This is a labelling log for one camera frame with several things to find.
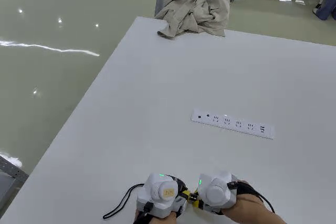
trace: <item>person's leg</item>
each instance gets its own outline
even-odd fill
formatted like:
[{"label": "person's leg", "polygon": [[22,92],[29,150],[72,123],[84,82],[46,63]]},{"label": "person's leg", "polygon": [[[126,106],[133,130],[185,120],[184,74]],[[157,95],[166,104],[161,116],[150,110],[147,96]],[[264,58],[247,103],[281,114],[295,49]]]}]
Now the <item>person's leg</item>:
[{"label": "person's leg", "polygon": [[335,7],[334,11],[332,12],[332,17],[336,20],[336,7]]},{"label": "person's leg", "polygon": [[336,7],[336,0],[325,0],[320,9],[314,9],[313,12],[321,20],[326,20]]}]

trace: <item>power outlet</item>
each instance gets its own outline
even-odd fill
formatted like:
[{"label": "power outlet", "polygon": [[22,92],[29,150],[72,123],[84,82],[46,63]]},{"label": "power outlet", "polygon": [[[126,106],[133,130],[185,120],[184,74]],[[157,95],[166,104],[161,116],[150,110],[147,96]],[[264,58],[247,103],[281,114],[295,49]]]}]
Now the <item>power outlet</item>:
[{"label": "power outlet", "polygon": [[267,124],[253,123],[250,121],[235,119],[228,115],[218,115],[195,109],[192,114],[191,121],[269,139],[274,138],[274,127]]},{"label": "power outlet", "polygon": [[201,112],[194,110],[191,120],[197,123],[204,123],[216,127],[223,127],[223,118],[210,112]]}]

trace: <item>white table surface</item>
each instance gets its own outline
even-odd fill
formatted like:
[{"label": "white table surface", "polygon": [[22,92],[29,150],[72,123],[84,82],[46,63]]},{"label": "white table surface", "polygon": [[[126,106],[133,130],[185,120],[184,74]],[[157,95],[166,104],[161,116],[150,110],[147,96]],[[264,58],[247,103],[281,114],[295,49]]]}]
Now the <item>white table surface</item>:
[{"label": "white table surface", "polygon": [[[1,219],[5,224],[131,223],[150,172],[190,189],[226,169],[288,223],[334,222],[336,48],[226,31],[167,40],[137,18]],[[275,126],[268,140],[193,123],[194,108]],[[229,223],[189,207],[179,223]]]}]

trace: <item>beige jacket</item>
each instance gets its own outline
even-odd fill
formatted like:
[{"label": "beige jacket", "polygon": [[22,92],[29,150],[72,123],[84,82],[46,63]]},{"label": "beige jacket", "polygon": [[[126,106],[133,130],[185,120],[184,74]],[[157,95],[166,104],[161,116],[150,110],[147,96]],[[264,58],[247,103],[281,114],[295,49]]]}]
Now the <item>beige jacket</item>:
[{"label": "beige jacket", "polygon": [[229,4],[229,0],[172,0],[155,17],[168,22],[168,26],[157,33],[168,38],[184,31],[225,36]]}]

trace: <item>human hand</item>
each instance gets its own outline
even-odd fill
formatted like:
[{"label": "human hand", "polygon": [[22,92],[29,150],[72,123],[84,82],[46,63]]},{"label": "human hand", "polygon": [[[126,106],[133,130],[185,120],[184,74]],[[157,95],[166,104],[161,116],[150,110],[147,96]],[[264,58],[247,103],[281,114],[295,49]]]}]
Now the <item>human hand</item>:
[{"label": "human hand", "polygon": [[267,210],[258,197],[251,194],[237,195],[236,203],[231,208],[222,209],[222,213],[240,224],[285,223],[279,216]]},{"label": "human hand", "polygon": [[[137,218],[138,214],[139,211],[137,210],[135,212],[135,218]],[[176,224],[176,213],[171,212],[170,215],[168,215],[166,218],[163,219],[153,217],[153,219],[149,222],[149,224]]]}]

